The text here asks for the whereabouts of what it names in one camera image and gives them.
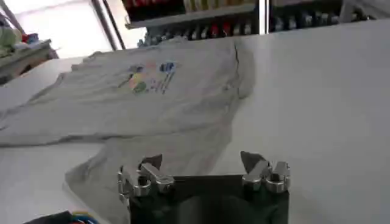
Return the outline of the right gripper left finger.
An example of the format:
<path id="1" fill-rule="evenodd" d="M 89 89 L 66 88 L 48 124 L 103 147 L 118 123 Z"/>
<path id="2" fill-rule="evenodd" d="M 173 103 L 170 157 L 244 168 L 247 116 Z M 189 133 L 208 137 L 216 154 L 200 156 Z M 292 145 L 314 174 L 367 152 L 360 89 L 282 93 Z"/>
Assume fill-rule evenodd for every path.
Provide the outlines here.
<path id="1" fill-rule="evenodd" d="M 147 197 L 156 187 L 161 194 L 167 194 L 174 186 L 173 176 L 164 174 L 160 168 L 163 155 L 145 157 L 136 166 L 122 165 L 117 172 L 119 199 L 129 204 L 131 198 Z"/>

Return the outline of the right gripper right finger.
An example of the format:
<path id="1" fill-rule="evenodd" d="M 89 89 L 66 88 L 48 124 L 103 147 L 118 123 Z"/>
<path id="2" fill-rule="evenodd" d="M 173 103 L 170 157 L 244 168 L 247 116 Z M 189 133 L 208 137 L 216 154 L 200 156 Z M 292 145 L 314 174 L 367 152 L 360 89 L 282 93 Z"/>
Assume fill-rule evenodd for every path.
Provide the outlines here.
<path id="1" fill-rule="evenodd" d="M 244 186 L 253 191 L 264 187 L 273 194 L 286 192 L 291 185 L 291 169 L 286 161 L 277 161 L 274 165 L 262 155 L 240 152 L 241 162 L 246 174 L 242 176 Z"/>

